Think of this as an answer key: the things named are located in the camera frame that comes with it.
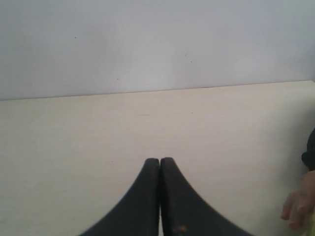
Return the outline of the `person's open bare hand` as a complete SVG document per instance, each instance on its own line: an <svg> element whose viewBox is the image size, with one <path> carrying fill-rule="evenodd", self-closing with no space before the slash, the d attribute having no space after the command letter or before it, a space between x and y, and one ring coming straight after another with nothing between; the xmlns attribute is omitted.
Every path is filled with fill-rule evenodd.
<svg viewBox="0 0 315 236"><path fill-rule="evenodd" d="M315 207L315 172L303 176L300 188L291 192L283 204L280 218L288 221L292 230L300 229L304 219Z"/></svg>

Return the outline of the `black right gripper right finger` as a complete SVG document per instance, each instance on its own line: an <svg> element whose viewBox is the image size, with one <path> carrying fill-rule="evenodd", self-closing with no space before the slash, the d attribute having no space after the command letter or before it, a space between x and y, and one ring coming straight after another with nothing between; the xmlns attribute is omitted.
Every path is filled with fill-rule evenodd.
<svg viewBox="0 0 315 236"><path fill-rule="evenodd" d="M208 205L173 158L160 162L160 210L165 236L249 236Z"/></svg>

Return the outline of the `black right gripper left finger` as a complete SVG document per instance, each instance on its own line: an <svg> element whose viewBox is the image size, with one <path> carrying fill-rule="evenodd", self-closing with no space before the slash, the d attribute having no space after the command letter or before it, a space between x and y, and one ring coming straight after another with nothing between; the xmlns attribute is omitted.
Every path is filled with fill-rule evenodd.
<svg viewBox="0 0 315 236"><path fill-rule="evenodd" d="M157 236L159 231L159 160L148 158L133 185L83 236Z"/></svg>

